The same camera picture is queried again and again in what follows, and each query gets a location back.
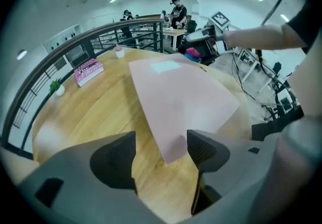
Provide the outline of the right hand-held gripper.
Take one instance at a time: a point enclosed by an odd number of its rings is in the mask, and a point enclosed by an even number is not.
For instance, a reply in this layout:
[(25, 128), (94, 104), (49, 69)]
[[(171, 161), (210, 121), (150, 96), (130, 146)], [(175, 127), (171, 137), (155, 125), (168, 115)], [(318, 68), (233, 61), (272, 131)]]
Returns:
[(204, 26), (205, 29), (198, 30), (186, 36), (187, 42), (196, 42), (213, 37), (216, 41), (223, 41), (223, 32), (229, 27), (230, 20), (220, 11), (210, 16)]

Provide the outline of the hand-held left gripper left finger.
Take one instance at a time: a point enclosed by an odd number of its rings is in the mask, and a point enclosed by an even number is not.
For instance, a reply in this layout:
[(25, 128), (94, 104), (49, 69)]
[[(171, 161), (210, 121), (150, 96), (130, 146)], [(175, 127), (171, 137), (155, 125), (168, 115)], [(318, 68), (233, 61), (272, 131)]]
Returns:
[(135, 132), (59, 151), (19, 185), (49, 224), (164, 224), (138, 198)]

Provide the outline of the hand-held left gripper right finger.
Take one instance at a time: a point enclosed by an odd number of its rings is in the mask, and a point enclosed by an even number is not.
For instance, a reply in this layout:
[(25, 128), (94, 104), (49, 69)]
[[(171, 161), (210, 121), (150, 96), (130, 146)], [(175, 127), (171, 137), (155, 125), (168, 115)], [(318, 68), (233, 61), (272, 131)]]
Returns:
[(264, 141), (188, 130), (188, 153), (198, 169), (190, 224), (249, 224), (270, 168), (278, 134)]

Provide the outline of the pink box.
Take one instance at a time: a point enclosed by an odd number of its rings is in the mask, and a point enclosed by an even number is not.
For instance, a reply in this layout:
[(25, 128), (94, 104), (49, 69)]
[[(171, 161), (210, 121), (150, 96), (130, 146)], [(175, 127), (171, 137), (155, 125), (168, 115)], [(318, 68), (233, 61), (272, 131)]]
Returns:
[(166, 164), (187, 153), (187, 130), (215, 133), (239, 107), (224, 85), (181, 54), (132, 61), (129, 68)]

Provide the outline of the person's right forearm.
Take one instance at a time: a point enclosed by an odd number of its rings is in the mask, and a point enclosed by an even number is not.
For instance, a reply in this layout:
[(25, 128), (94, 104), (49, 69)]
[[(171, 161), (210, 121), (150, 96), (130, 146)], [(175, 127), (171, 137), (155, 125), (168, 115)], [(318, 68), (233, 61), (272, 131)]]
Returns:
[(307, 46), (302, 38), (287, 24), (226, 31), (223, 33), (223, 40), (228, 48), (246, 47), (259, 50), (284, 50)]

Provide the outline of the pink cushion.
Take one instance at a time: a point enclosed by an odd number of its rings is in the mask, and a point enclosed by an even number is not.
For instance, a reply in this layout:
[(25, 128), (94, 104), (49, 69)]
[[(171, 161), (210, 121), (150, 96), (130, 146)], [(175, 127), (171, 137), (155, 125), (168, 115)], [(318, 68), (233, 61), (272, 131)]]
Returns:
[(191, 55), (192, 57), (200, 58), (200, 53), (193, 47), (186, 49), (186, 53)]

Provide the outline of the black office chair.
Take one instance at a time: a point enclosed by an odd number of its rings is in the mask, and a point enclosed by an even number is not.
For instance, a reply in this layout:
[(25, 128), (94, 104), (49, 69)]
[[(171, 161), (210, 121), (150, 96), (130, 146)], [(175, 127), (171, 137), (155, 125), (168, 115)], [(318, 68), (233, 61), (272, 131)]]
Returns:
[[(196, 42), (187, 42), (186, 38), (183, 41), (183, 44), (181, 44), (178, 47), (178, 53), (182, 54), (189, 60), (197, 63), (201, 63), (203, 65), (210, 65), (212, 64), (216, 58), (219, 57), (219, 52), (216, 46), (216, 39), (213, 37), (205, 39), (205, 40), (200, 40)], [(201, 55), (200, 58), (192, 57), (191, 55), (186, 53), (186, 49), (188, 48), (195, 48)]]

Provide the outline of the light wooden side table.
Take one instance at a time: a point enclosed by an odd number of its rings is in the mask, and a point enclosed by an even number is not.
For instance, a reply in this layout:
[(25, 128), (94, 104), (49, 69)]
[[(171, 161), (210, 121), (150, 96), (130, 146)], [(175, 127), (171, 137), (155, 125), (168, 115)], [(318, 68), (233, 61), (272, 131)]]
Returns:
[(167, 28), (167, 29), (165, 29), (163, 31), (163, 35), (173, 37), (173, 45), (172, 45), (173, 49), (177, 48), (177, 39), (178, 39), (178, 37), (183, 36), (185, 33), (186, 33), (185, 29), (173, 29), (172, 30), (170, 28)]

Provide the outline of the small green potted plant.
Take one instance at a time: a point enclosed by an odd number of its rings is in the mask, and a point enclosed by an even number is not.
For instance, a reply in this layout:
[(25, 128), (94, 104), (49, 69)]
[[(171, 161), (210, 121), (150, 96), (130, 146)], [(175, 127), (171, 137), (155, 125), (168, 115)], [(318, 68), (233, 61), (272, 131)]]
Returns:
[(55, 79), (51, 82), (49, 87), (49, 95), (62, 96), (65, 92), (65, 87), (61, 83), (61, 79)]

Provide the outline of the pink book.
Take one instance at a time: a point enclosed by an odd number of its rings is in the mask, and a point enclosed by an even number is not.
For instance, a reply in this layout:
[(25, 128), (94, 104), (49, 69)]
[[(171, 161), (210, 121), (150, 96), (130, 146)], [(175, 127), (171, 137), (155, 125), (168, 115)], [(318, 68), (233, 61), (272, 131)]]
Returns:
[(96, 59), (90, 59), (74, 70), (75, 81), (79, 87), (104, 71), (103, 64)]

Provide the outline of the person's black shirt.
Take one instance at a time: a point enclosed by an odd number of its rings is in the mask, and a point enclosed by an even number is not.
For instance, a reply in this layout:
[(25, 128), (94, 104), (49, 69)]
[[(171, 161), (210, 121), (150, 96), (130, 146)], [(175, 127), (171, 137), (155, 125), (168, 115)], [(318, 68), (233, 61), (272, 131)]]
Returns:
[(306, 1), (301, 10), (286, 24), (305, 43), (301, 49), (305, 54), (308, 54), (321, 27), (317, 10), (309, 1)]

